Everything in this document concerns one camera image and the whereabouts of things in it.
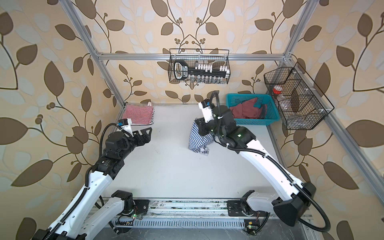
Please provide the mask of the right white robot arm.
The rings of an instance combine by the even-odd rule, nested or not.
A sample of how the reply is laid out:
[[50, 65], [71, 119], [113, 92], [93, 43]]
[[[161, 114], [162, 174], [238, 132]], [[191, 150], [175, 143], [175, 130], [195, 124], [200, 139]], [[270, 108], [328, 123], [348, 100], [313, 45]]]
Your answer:
[[254, 190], [248, 191], [241, 198], [241, 208], [245, 215], [254, 212], [275, 214], [283, 223], [293, 227], [302, 223], [312, 225], [302, 219], [303, 214], [314, 202], [316, 189], [311, 184], [305, 184], [290, 174], [262, 146], [256, 136], [247, 128], [234, 125], [229, 132], [216, 133], [218, 124], [203, 118], [196, 119], [198, 133], [201, 136], [214, 134], [219, 144], [234, 151], [248, 160], [269, 181], [275, 194], [261, 194]]

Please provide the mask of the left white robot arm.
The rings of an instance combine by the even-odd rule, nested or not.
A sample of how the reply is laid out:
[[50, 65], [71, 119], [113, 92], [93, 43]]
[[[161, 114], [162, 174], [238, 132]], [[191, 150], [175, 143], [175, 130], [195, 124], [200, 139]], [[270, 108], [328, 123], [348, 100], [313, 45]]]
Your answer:
[[124, 166], [125, 158], [151, 141], [152, 128], [109, 134], [98, 161], [86, 171], [85, 184], [64, 212], [46, 229], [37, 230], [34, 240], [92, 240], [119, 214], [132, 217], [140, 208], [133, 194], [118, 190], [92, 216], [89, 216], [104, 190]]

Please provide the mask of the blue white striped tank top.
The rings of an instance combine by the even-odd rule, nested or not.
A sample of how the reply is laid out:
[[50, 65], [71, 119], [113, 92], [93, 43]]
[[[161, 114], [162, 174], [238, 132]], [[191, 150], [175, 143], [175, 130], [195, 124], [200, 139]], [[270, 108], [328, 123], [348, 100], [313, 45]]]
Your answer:
[[190, 137], [189, 137], [189, 145], [188, 149], [194, 153], [201, 154], [204, 156], [209, 155], [208, 145], [214, 142], [214, 136], [212, 134], [207, 134], [205, 136], [201, 136], [199, 134], [199, 128], [196, 123], [193, 123]]

